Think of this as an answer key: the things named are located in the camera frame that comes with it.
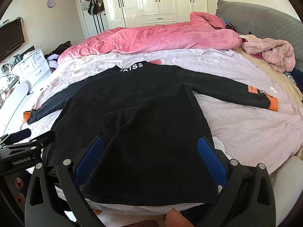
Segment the person right hand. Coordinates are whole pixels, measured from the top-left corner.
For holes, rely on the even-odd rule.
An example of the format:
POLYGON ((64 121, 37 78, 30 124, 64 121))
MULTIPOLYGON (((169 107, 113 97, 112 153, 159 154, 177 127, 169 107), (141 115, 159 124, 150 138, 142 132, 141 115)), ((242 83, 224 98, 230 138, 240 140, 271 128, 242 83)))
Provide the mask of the person right hand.
POLYGON ((194 227, 180 212, 170 210, 165 218, 166 227, 194 227))

